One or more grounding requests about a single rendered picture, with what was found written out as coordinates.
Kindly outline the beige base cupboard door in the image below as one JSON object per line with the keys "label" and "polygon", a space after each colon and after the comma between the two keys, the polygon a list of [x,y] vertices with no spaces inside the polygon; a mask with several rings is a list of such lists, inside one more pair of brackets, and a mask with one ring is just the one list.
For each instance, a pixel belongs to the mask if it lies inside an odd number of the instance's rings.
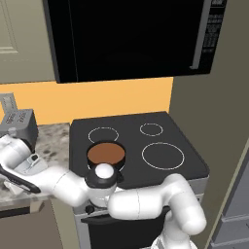
{"label": "beige base cupboard door", "polygon": [[35,213],[28,204],[0,208],[0,249],[63,249],[51,203]]}

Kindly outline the grey drawer unit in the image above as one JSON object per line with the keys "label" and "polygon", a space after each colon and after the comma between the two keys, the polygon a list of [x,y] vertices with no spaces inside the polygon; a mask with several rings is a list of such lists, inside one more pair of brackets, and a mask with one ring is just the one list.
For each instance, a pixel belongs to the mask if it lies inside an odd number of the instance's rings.
{"label": "grey drawer unit", "polygon": [[249,152],[243,160],[208,249],[249,249]]}

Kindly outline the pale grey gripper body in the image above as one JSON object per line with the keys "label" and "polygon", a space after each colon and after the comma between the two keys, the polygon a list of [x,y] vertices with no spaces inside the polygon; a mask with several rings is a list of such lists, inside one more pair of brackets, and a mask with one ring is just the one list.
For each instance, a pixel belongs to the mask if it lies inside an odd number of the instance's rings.
{"label": "pale grey gripper body", "polygon": [[14,169],[21,175],[35,175],[48,168],[48,164],[41,158],[36,160],[28,159]]}

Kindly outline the black microwave oven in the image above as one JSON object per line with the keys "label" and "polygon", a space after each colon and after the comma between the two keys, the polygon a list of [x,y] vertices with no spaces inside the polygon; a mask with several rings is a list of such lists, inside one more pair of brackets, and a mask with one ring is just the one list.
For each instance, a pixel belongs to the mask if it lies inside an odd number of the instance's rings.
{"label": "black microwave oven", "polygon": [[228,0],[211,0],[191,69],[204,0],[42,0],[61,83],[208,74]]}

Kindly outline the black hob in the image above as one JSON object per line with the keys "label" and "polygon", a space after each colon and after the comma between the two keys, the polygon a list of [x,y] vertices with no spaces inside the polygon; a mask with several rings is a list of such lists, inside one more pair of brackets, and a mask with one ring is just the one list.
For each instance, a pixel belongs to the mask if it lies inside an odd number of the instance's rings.
{"label": "black hob", "polygon": [[80,176],[89,171],[87,150],[94,143],[124,146],[121,189],[160,184],[172,173],[183,175],[195,194],[205,191],[209,168],[165,112],[75,120],[70,126],[69,167]]}

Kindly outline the grey toaster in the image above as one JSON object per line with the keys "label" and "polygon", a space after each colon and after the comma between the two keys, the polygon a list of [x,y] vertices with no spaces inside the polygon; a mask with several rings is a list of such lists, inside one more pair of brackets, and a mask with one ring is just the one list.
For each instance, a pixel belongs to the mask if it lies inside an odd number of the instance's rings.
{"label": "grey toaster", "polygon": [[8,112],[0,124],[0,137],[12,133],[16,138],[27,142],[32,152],[38,138],[38,126],[32,109],[19,109]]}

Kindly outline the saucepan with hot chocolate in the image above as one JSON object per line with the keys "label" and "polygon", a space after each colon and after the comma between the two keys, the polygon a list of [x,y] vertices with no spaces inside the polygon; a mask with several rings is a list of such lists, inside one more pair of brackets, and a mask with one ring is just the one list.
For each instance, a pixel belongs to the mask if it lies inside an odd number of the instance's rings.
{"label": "saucepan with hot chocolate", "polygon": [[121,170],[125,166],[125,147],[116,141],[98,141],[87,150],[88,167],[108,163]]}

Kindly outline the beige wall cupboard door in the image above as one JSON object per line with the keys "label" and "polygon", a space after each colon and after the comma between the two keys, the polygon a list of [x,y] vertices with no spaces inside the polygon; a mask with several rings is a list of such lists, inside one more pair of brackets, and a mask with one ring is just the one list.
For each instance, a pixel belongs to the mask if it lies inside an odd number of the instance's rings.
{"label": "beige wall cupboard door", "polygon": [[0,0],[0,84],[53,79],[42,0]]}

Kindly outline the silver oven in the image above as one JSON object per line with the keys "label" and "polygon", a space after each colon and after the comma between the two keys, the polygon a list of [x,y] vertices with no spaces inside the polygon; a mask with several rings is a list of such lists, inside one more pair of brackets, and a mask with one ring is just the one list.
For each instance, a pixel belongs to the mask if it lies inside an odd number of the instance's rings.
{"label": "silver oven", "polygon": [[[155,220],[168,206],[164,217]],[[197,249],[190,237],[201,233],[206,218],[185,178],[171,174],[159,186],[116,192],[105,214],[123,221],[105,225],[81,223],[76,215],[80,249]]]}

